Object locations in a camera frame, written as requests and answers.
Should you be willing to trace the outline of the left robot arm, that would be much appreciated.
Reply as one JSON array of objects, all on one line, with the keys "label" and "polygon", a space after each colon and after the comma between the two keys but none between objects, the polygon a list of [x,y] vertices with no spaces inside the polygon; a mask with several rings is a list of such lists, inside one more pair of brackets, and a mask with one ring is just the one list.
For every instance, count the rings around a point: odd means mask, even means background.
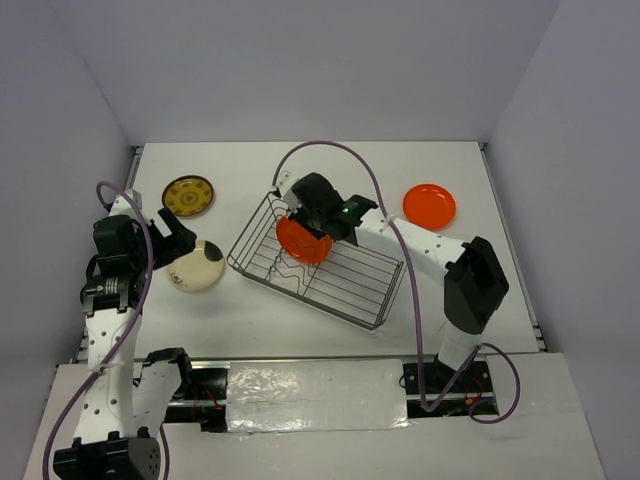
[{"label": "left robot arm", "polygon": [[185,291],[214,284],[224,270],[220,249],[198,241],[168,209],[163,235],[142,211],[140,194],[114,190],[93,225],[95,255],[80,292],[88,338],[88,376],[55,421],[41,474],[61,479],[166,479],[169,444],[163,423],[169,403],[195,389],[186,351],[169,347],[135,364],[143,307],[155,271],[168,267]]}]

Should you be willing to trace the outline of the orange plastic plate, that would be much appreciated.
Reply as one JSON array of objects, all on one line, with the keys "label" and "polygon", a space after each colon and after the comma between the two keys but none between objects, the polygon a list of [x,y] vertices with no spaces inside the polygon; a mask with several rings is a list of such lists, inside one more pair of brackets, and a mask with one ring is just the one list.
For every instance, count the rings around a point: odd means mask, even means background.
[{"label": "orange plastic plate", "polygon": [[457,205],[444,187],[423,183],[411,187],[402,201],[406,219],[427,230],[442,230],[455,218]]},{"label": "orange plastic plate", "polygon": [[317,239],[288,216],[278,221],[276,238],[289,256],[303,264],[323,262],[333,247],[329,236]]}]

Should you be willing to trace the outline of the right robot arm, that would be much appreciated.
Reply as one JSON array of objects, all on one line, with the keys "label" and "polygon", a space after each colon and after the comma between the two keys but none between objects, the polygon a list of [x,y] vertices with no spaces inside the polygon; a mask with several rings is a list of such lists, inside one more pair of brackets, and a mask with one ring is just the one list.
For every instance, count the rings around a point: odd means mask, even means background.
[{"label": "right robot arm", "polygon": [[437,353],[437,384],[456,391],[470,377],[464,360],[479,345],[509,283],[493,246],[481,237],[465,242],[396,219],[376,202],[360,195],[343,199],[318,173],[297,178],[285,171],[275,188],[308,233],[349,243],[398,260],[403,259],[444,290],[448,321]]}]

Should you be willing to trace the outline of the cream floral plate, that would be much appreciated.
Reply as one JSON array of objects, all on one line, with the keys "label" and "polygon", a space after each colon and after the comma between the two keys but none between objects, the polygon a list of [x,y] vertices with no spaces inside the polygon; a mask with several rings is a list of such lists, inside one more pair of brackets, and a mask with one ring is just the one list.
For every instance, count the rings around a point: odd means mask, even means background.
[{"label": "cream floral plate", "polygon": [[200,262],[192,252],[168,266],[170,283],[186,293],[199,292],[213,286],[222,276],[225,267],[224,256],[220,262]]}]

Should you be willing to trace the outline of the yellow patterned plate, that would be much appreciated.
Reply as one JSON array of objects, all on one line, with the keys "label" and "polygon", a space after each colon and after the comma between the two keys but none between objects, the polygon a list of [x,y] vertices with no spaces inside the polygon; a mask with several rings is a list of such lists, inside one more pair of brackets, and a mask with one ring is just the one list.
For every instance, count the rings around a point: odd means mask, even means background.
[{"label": "yellow patterned plate", "polygon": [[161,202],[175,216],[190,218],[208,210],[215,197],[209,180],[199,175],[186,175],[176,178],[164,188]]}]

